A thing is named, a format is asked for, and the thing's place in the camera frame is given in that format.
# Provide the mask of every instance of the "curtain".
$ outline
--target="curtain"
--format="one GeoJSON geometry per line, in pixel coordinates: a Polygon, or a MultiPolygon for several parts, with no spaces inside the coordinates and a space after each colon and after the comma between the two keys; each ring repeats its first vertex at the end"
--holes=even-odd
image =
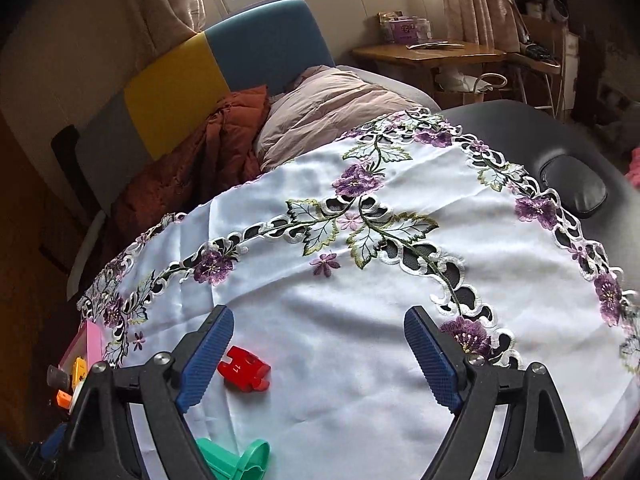
{"type": "Polygon", "coordinates": [[[444,0],[444,8],[449,39],[520,51],[509,0],[444,0]]]}
{"type": "Polygon", "coordinates": [[[138,70],[205,26],[202,0],[126,0],[126,3],[138,70]]]}

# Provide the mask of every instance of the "red puzzle piece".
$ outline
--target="red puzzle piece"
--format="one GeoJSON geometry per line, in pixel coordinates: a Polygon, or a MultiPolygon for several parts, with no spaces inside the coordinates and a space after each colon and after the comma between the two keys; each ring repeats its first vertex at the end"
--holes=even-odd
{"type": "Polygon", "coordinates": [[[231,362],[220,361],[218,371],[227,381],[245,393],[263,392],[269,387],[269,381],[263,379],[271,370],[267,363],[238,346],[232,346],[226,355],[231,357],[231,362]]]}

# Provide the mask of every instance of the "silver screw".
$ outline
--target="silver screw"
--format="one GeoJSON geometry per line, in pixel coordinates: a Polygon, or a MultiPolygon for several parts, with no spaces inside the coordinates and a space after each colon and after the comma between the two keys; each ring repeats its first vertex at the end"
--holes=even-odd
{"type": "Polygon", "coordinates": [[[105,363],[104,361],[98,361],[97,363],[94,363],[94,365],[91,367],[91,370],[92,372],[101,374],[103,371],[107,369],[107,366],[108,364],[105,363]]]}
{"type": "Polygon", "coordinates": [[[543,365],[542,363],[532,363],[531,371],[538,375],[544,375],[546,374],[546,366],[543,365]]]}
{"type": "Polygon", "coordinates": [[[159,366],[164,366],[171,360],[171,354],[168,352],[160,352],[159,354],[154,355],[154,363],[159,366]]]}
{"type": "Polygon", "coordinates": [[[469,364],[473,366],[482,366],[484,364],[484,356],[471,354],[469,356],[469,364]]]}

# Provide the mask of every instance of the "tabletop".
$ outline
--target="tabletop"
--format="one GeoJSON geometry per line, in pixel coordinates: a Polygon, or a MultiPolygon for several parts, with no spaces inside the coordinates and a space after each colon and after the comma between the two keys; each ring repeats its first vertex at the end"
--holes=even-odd
{"type": "Polygon", "coordinates": [[[390,43],[363,46],[351,53],[359,59],[392,64],[420,64],[427,68],[504,61],[506,53],[485,45],[456,41],[463,48],[409,50],[405,45],[390,43]]]}

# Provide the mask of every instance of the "green toy piece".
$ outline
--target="green toy piece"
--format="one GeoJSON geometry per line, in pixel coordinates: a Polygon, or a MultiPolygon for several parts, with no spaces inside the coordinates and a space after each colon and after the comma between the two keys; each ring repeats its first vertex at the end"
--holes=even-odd
{"type": "Polygon", "coordinates": [[[207,465],[220,480],[261,480],[267,471],[271,448],[265,440],[254,440],[241,457],[217,446],[208,438],[199,438],[196,444],[207,465]]]}

